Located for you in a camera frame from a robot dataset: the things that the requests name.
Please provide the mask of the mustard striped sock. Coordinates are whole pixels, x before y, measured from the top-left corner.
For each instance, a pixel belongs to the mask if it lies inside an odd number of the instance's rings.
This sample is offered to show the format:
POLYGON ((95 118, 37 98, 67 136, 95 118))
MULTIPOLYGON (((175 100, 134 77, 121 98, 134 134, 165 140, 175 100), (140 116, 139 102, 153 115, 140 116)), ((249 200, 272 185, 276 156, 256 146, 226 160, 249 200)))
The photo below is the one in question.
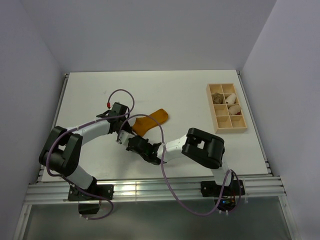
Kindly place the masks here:
POLYGON ((143 137, 149 130, 155 128, 158 124, 164 124, 169 119, 169 114, 163 109, 159 109, 147 116, 137 117, 135 123, 132 126, 133 132, 143 137))

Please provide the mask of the brown sock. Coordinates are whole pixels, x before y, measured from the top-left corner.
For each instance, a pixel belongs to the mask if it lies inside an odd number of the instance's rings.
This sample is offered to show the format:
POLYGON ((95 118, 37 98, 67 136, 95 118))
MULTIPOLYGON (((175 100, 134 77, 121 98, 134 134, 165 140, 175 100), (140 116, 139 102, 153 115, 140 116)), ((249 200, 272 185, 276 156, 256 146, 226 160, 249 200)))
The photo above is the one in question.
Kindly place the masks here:
POLYGON ((215 92, 212 95, 212 100, 214 105, 220 105, 220 104, 223 104, 224 96, 218 92, 215 92))

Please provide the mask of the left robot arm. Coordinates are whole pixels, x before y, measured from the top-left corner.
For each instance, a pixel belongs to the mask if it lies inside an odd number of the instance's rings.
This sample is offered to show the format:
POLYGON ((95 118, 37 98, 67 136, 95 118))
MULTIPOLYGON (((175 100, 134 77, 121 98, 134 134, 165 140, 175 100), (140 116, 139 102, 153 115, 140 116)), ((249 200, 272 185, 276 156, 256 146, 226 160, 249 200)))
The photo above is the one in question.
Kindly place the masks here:
POLYGON ((113 186, 97 185, 97 179, 80 166, 81 148, 98 137, 118 133, 129 115, 129 107, 116 102, 111 109, 97 115, 97 119, 79 127, 54 127, 39 155, 39 163, 65 178, 73 187, 73 195, 86 200, 111 200, 113 186))

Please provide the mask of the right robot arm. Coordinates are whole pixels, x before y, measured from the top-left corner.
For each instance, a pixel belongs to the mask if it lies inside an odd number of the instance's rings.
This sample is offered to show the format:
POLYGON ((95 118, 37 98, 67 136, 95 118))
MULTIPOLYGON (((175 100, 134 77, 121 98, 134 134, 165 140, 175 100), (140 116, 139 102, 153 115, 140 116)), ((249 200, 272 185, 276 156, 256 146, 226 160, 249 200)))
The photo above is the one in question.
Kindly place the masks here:
POLYGON ((225 177, 229 167, 223 162, 225 141, 216 135, 190 128, 187 134, 167 143, 150 143, 148 139, 122 130, 118 143, 127 151, 138 154, 143 160, 153 165, 167 163, 183 156, 212 171, 216 189, 222 195, 229 194, 234 183, 231 177, 225 177))

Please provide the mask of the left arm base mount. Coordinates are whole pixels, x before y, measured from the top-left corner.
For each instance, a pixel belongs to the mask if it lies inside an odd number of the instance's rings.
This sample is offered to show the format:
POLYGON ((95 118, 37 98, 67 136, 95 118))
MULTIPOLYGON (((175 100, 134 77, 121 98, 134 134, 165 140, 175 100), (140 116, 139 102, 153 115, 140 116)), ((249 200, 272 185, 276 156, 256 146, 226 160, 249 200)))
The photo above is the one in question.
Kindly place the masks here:
POLYGON ((101 216, 93 217, 93 215, 96 215, 100 210, 102 201, 110 203, 110 210, 107 212, 106 216, 109 216, 113 212, 114 204, 111 202, 113 194, 113 184, 98 184, 86 190, 71 185, 67 200, 69 202, 78 202, 78 212, 82 217, 101 219, 101 216))

